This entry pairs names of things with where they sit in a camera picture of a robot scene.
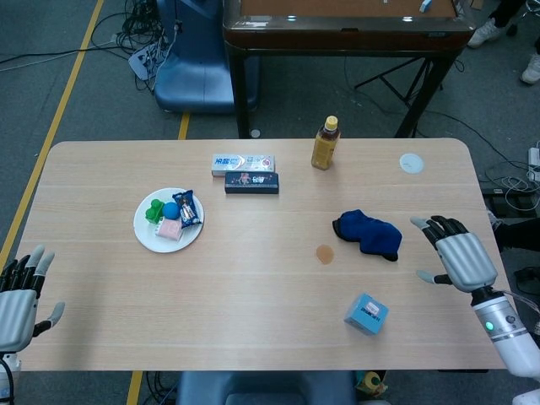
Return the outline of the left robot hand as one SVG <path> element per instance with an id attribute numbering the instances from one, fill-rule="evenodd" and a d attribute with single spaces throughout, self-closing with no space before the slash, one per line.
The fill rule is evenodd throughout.
<path id="1" fill-rule="evenodd" d="M 53 328 L 62 318 L 65 303 L 56 303 L 52 313 L 38 322 L 36 314 L 53 252 L 38 245 L 29 255 L 13 259 L 1 271 L 1 353 L 15 354 L 33 338 Z"/>

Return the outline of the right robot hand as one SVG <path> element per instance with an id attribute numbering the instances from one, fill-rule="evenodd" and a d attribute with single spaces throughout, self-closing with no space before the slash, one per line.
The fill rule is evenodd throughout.
<path id="1" fill-rule="evenodd" d="M 436 250 L 446 274 L 423 270 L 417 276 L 428 284 L 453 285 L 464 293 L 491 287 L 498 272 L 480 239 L 457 219 L 434 215 L 429 219 L 411 217 Z"/>

